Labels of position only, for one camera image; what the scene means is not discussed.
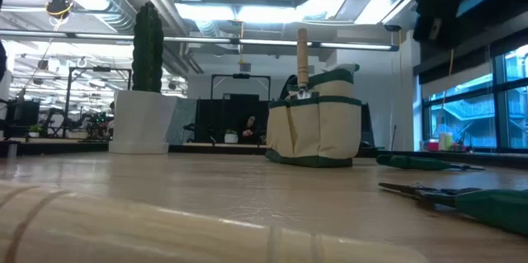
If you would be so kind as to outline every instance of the wooden table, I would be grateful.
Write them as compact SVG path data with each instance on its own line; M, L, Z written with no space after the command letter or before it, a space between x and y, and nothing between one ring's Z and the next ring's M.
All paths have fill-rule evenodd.
M377 183L528 189L528 171L400 171L279 165L262 156L82 153L0 162L0 179L197 214L413 247L431 262L527 262L528 240L448 209L426 209Z

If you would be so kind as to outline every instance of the window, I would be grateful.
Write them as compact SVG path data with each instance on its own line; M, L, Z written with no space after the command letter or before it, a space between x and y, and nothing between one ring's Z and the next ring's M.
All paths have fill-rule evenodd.
M528 148L528 87L518 87L507 92L508 135L511 148Z
M495 148L495 107L493 95L482 95L431 106L431 137L453 134L454 142L465 146Z
M492 84L493 84L493 75L491 73L490 74L486 74L486 75L484 75L482 77L477 77L474 80L471 80L469 82L465 82L465 83L463 83L461 85L458 85L456 87L452 87L450 89L447 89L447 91L445 92L445 97L459 95L459 94L462 94L462 93L467 93L467 92L471 92L471 91L474 91L474 90L482 89L482 88L485 88L485 87L490 87L490 86L492 86ZM433 94L433 95L429 96L429 99L431 101L434 101L436 99L441 99L443 97L444 97L444 92L440 92L440 93Z
M481 152L528 153L528 45L485 64L491 67L468 68L422 88L423 138L451 133L454 142ZM446 86L445 97L436 93Z
M526 63L528 63L528 45L523 45L519 49L504 54L507 82L528 77Z

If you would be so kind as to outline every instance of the potted plant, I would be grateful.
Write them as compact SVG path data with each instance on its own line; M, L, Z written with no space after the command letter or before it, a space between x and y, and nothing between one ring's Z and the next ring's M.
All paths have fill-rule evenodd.
M40 127L39 125L37 124L34 124L32 126L30 126L30 137L39 137L40 136L40 132L42 131L42 127Z
M238 135L236 131L232 129L225 130L224 142L225 143L238 143Z
M162 88L163 31L158 12L147 2L136 16L132 91L115 94L114 138L111 153L168 152L166 132L176 100Z

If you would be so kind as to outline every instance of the green handle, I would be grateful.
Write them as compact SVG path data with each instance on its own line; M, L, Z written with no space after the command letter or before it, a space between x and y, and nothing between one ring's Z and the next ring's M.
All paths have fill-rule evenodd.
M480 190L455 197L455 207L482 223L528 235L528 191Z
M420 157L379 155L376 161L380 165L400 169L421 169L425 171L440 171L451 168L448 162Z

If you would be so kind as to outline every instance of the green trim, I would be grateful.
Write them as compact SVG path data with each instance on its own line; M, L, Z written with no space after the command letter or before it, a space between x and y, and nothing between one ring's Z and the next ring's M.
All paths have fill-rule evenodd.
M289 101L273 101L268 104L269 108L275 108L275 107L296 107L296 106L309 106L324 102L337 102L337 103L346 103L353 106L361 106L361 101L344 97L344 96L319 96L309 99L295 99L295 100L289 100Z
M332 159L329 157L320 156L282 157L277 151L272 148L267 149L266 158L277 163L299 165L303 167L330 168L352 166L352 158Z
M351 84L354 83L354 75L346 69L335 69L327 73L320 73L309 78L308 89L311 89L319 84L325 82L344 81ZM295 85L288 85L288 91L296 92L299 88Z
M276 107L281 107L281 106L288 106L288 101L272 101L270 103L268 103L268 108L272 109L272 108L276 108Z
M289 107L295 107L295 106L308 106L308 105L314 105L319 103L319 98L308 98L308 99L295 99L290 100Z
M347 103L347 104L351 104L355 106L361 106L360 100L349 98L349 97L344 97L344 96L321 96L319 97L319 103L321 102L340 102L340 103Z

